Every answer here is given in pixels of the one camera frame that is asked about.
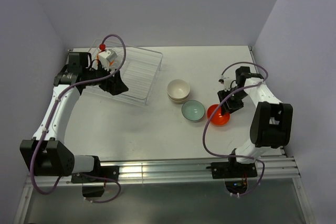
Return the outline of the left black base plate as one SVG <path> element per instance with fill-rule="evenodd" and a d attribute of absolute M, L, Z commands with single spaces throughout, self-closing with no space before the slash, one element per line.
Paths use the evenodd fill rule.
<path fill-rule="evenodd" d="M 112 166 L 101 166 L 98 170 L 94 170 L 89 173 L 85 173 L 86 175 L 93 176 L 93 177 L 101 177 L 103 179 L 96 179 L 91 177 L 86 177 L 82 175 L 72 175 L 71 183 L 73 184 L 82 184 L 82 183 L 107 183 L 107 179 L 113 179 L 118 181 L 119 177 L 119 166 L 112 165 Z"/>

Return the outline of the aluminium mounting rail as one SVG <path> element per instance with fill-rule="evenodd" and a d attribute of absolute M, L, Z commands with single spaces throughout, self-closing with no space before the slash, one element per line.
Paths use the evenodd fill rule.
<path fill-rule="evenodd" d="M 299 178 L 300 172 L 293 157 L 263 156 L 263 179 Z M 127 184 L 160 184 L 210 182 L 211 163 L 224 162 L 223 158 L 176 159 L 162 161 L 102 162 L 102 167 L 119 167 L 118 182 Z"/>

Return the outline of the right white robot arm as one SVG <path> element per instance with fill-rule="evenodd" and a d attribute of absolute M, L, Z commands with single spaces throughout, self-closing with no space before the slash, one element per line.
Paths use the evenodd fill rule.
<path fill-rule="evenodd" d="M 250 97 L 255 114 L 249 130 L 249 139 L 233 150 L 234 160 L 227 164 L 234 177 L 245 171 L 245 164 L 253 163 L 264 152 L 288 145 L 290 141 L 293 107 L 283 103 L 265 84 L 268 77 L 252 73 L 248 66 L 235 70 L 236 86 L 218 91 L 221 114 L 233 114 L 244 107 L 243 99 Z"/>

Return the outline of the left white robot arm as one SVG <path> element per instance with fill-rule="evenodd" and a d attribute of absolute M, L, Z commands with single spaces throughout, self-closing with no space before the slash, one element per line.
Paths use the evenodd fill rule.
<path fill-rule="evenodd" d="M 91 182 L 102 176 L 97 156 L 75 155 L 64 145 L 65 131 L 75 104 L 88 86 L 111 95 L 127 92 L 120 69 L 124 55 L 108 49 L 93 59 L 89 52 L 68 54 L 68 62 L 54 79 L 51 102 L 31 140 L 23 140 L 20 152 L 32 175 L 63 177 L 83 173 Z"/>

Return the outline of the white orange bowl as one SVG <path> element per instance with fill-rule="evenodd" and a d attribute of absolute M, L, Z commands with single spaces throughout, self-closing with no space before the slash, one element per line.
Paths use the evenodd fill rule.
<path fill-rule="evenodd" d="M 102 68 L 108 70 L 114 64 L 118 55 L 115 51 L 103 51 L 98 53 L 98 60 L 101 63 Z"/>

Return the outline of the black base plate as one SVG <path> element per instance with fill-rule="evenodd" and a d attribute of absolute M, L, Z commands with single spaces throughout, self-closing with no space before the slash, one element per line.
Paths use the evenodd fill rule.
<path fill-rule="evenodd" d="M 213 179 L 254 178 L 258 176 L 255 164 L 213 162 L 206 169 L 211 171 Z"/>
<path fill-rule="evenodd" d="M 91 177 L 86 177 L 82 175 L 72 175 L 71 183 L 73 184 L 82 184 L 82 183 L 107 183 L 107 179 L 113 179 L 118 181 L 119 177 L 119 166 L 112 165 L 112 166 L 101 166 L 98 170 L 94 170 L 89 173 L 85 173 L 86 175 L 93 176 L 93 177 L 101 177 L 103 179 L 96 179 Z"/>

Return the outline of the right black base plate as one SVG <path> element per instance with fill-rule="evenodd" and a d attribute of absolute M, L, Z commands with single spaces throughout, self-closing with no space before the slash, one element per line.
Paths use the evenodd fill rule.
<path fill-rule="evenodd" d="M 213 162 L 206 169 L 211 171 L 213 179 L 254 178 L 258 176 L 255 164 Z"/>

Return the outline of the cream bowl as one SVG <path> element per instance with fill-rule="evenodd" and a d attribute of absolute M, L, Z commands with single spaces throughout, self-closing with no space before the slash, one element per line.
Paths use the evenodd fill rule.
<path fill-rule="evenodd" d="M 181 79 L 172 80 L 167 85 L 167 93 L 175 99 L 182 99 L 186 97 L 187 95 L 189 95 L 190 90 L 190 85 L 186 81 Z"/>
<path fill-rule="evenodd" d="M 168 98 L 175 104 L 183 104 L 188 100 L 188 95 L 182 99 L 175 99 L 168 94 Z"/>

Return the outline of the light green bowl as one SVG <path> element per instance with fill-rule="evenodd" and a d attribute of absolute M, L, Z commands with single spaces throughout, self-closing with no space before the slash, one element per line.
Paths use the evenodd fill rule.
<path fill-rule="evenodd" d="M 205 108 L 199 101 L 189 100 L 182 105 L 181 112 L 188 121 L 198 122 L 204 117 Z"/>

